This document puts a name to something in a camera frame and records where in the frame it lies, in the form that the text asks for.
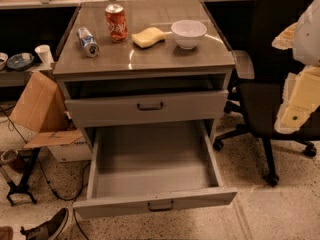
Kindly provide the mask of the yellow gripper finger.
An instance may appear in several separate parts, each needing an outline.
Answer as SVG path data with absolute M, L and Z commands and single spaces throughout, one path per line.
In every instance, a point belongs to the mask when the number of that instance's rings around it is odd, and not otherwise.
M 305 66 L 299 74 L 289 73 L 282 98 L 274 129 L 281 134 L 291 134 L 320 106 L 320 68 Z

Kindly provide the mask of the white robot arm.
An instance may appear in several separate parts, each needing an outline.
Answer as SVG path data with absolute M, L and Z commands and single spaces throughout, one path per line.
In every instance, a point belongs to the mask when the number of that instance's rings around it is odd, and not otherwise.
M 320 106 L 320 0 L 314 0 L 296 23 L 274 39 L 272 46 L 291 49 L 293 58 L 304 65 L 300 73 L 288 74 L 274 124 L 277 132 L 291 134 Z

